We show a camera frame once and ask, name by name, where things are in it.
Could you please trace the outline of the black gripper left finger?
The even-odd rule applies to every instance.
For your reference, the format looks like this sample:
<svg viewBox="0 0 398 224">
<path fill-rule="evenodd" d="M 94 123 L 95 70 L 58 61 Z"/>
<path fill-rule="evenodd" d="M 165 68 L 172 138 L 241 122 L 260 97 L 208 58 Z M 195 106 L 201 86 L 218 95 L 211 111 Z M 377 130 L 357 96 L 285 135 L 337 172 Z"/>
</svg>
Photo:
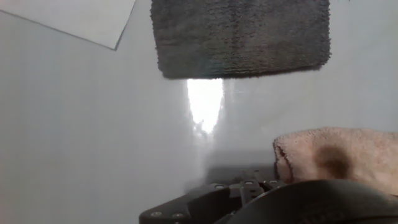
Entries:
<svg viewBox="0 0 398 224">
<path fill-rule="evenodd" d="M 140 224 L 209 224 L 241 208 L 239 190 L 228 185 L 199 187 L 139 215 Z"/>
</svg>

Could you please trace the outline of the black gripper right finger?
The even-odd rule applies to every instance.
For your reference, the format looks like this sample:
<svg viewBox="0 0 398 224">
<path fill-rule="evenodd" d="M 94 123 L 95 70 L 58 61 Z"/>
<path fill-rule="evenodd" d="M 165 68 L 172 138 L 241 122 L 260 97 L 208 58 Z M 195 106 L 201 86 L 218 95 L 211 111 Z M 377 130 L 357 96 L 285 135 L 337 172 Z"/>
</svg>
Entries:
<svg viewBox="0 0 398 224">
<path fill-rule="evenodd" d="M 261 170 L 248 172 L 239 185 L 239 193 L 242 199 L 255 199 L 260 195 L 286 186 L 278 179 L 267 178 Z"/>
</svg>

